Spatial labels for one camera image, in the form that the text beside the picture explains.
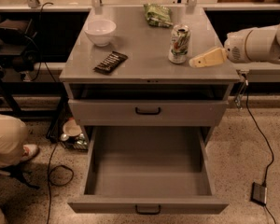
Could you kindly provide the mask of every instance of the cable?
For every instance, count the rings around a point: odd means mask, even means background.
[[[264,210],[266,210],[270,214],[271,218],[273,219],[273,223],[277,224],[276,220],[273,217],[273,214],[269,211],[268,207],[265,205],[265,206],[263,206],[263,208],[264,208]]]
[[[63,187],[63,186],[65,186],[65,185],[69,184],[69,183],[73,180],[73,178],[74,178],[74,171],[73,171],[71,168],[69,168],[69,167],[67,167],[67,166],[65,166],[65,165],[58,165],[58,166],[56,166],[56,167],[54,167],[53,169],[50,170],[50,163],[51,163],[53,154],[54,154],[54,152],[55,152],[56,147],[58,146],[58,144],[59,144],[59,143],[56,143],[56,144],[55,144],[55,147],[54,147],[53,151],[52,151],[51,154],[50,154],[49,163],[48,163],[48,169],[47,169],[47,184],[48,184],[48,190],[49,190],[49,209],[48,209],[47,224],[49,224],[50,207],[51,207],[51,204],[52,204],[52,194],[51,194],[50,185],[57,186],[57,187]],[[58,168],[64,168],[64,169],[66,169],[66,170],[68,170],[68,171],[71,172],[71,176],[70,176],[70,178],[69,178],[69,180],[68,180],[67,182],[62,183],[62,184],[57,184],[57,183],[55,183],[55,182],[53,182],[53,181],[51,180],[50,177],[51,177],[52,173],[55,172]]]
[[[250,111],[250,108],[249,108],[248,103],[249,103],[249,91],[248,91],[248,88],[247,88],[247,89],[246,89],[246,101],[245,101],[246,109],[247,109],[247,111],[249,112],[249,114],[250,114],[252,120],[254,121],[256,127],[258,128],[259,132],[260,132],[261,135],[263,136],[263,138],[264,138],[264,140],[265,140],[265,142],[266,142],[266,144],[267,144],[267,146],[268,146],[268,148],[269,148],[269,150],[271,151],[271,154],[272,154],[272,160],[271,160],[271,162],[270,162],[270,163],[267,165],[267,167],[266,167],[265,175],[264,175],[264,180],[263,180],[263,182],[262,182],[262,186],[263,186],[263,187],[267,187],[267,176],[268,176],[268,171],[269,171],[270,166],[271,166],[271,165],[273,164],[273,162],[274,162],[274,154],[273,154],[273,150],[272,150],[272,148],[271,148],[271,145],[270,145],[269,140],[268,140],[267,137],[264,135],[263,131],[260,129],[260,127],[259,127],[257,121],[255,120],[253,114],[252,114],[251,111]],[[264,208],[264,210],[266,210],[266,211],[270,214],[271,218],[273,219],[274,224],[276,224],[276,220],[275,220],[275,218],[273,217],[273,214],[269,211],[269,209],[268,209],[268,207],[266,206],[266,204],[263,206],[263,208]]]
[[[258,123],[256,122],[254,116],[252,115],[252,113],[251,113],[251,111],[250,111],[250,108],[249,108],[249,105],[248,105],[248,102],[249,102],[249,91],[248,91],[248,89],[247,89],[246,101],[245,101],[246,109],[248,110],[248,112],[249,112],[249,114],[250,114],[252,120],[254,121],[254,123],[255,123],[256,127],[258,128],[259,132],[260,132],[261,135],[263,136],[263,138],[264,138],[264,140],[265,140],[265,142],[266,142],[266,144],[267,144],[267,146],[268,146],[268,148],[269,148],[269,150],[271,151],[271,154],[272,154],[272,160],[271,160],[271,162],[270,162],[270,163],[267,165],[267,167],[266,167],[266,171],[265,171],[265,175],[264,175],[264,180],[263,180],[263,183],[262,183],[262,185],[264,185],[264,187],[266,187],[268,171],[269,171],[270,166],[271,166],[271,165],[273,164],[273,162],[274,162],[274,154],[273,154],[273,150],[272,150],[272,148],[271,148],[271,145],[270,145],[270,143],[269,143],[269,140],[268,140],[267,137],[264,135],[263,131],[260,129]]]
[[[34,42],[34,40],[29,37],[29,36],[25,36],[27,39],[29,39],[31,41],[31,43],[34,44],[35,48],[37,49],[38,53],[41,54],[41,50],[39,49],[39,47],[37,46],[37,44]],[[40,62],[39,62],[39,66],[38,66],[38,69],[37,69],[37,72],[36,72],[36,76],[31,80],[31,81],[35,81],[37,78],[38,78],[38,75],[39,75],[39,72],[40,72],[40,67],[41,67],[41,64],[42,64],[42,57],[40,56]],[[48,65],[46,62],[44,62],[45,66],[47,67],[47,70],[49,71],[49,74],[50,76],[52,77],[52,79],[54,80],[54,82],[57,82],[54,75],[50,72],[49,68],[48,68]]]
[[[49,182],[49,167],[50,167],[50,162],[52,160],[52,157],[53,157],[53,154],[54,154],[54,152],[56,150],[57,145],[58,145],[58,143],[55,144],[55,147],[54,147],[52,153],[50,154],[49,163],[48,163],[48,170],[47,170],[47,184],[48,184],[48,190],[49,190],[49,210],[48,210],[47,224],[49,224],[50,206],[51,206],[51,203],[52,203],[52,194],[51,194],[50,182]]]
[[[43,13],[43,9],[44,9],[44,6],[45,5],[53,5],[53,3],[51,2],[47,2],[45,4],[43,4],[40,8],[40,12],[39,12],[39,17],[38,17],[38,21],[39,21],[39,32],[41,33],[42,31],[42,13]],[[29,36],[26,36],[26,38],[28,38],[35,46],[35,48],[37,49],[37,51],[39,52],[39,59],[40,59],[40,62],[39,62],[39,66],[38,66],[38,69],[37,69],[37,72],[36,72],[36,76],[31,80],[31,81],[35,81],[37,78],[38,78],[38,75],[39,75],[39,72],[40,72],[40,67],[41,67],[41,64],[43,62],[43,40],[41,39],[41,48],[38,47],[38,45],[34,42],[34,40],[29,37]],[[44,62],[45,66],[47,67],[47,70],[49,71],[49,74],[50,76],[52,77],[52,79],[54,80],[54,82],[57,82],[54,75],[50,72],[49,70],[49,67],[47,65],[46,62]]]

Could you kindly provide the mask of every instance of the green snack bag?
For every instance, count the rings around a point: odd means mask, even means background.
[[[144,10],[149,25],[160,27],[170,27],[173,25],[170,18],[170,8],[156,4],[144,4]]]

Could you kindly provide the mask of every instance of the beverage can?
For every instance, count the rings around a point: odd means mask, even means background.
[[[190,30],[187,25],[178,24],[171,32],[168,59],[172,63],[183,63],[187,59]]]

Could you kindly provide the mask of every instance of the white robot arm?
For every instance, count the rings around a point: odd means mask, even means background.
[[[280,64],[280,24],[228,33],[224,48],[233,63]]]

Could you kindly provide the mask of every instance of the cabinet top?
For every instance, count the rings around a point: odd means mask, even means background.
[[[239,77],[231,62],[205,68],[192,68],[189,59],[214,46],[221,47],[219,39],[201,7],[172,6],[174,24],[186,24],[191,30],[189,52],[182,64],[168,60],[171,28],[147,24],[142,6],[102,6],[92,9],[89,20],[109,19],[117,30],[111,43],[97,47],[86,37],[83,29],[60,75],[63,82],[72,83],[229,83]],[[93,68],[112,51],[129,58],[110,75],[102,75]]]

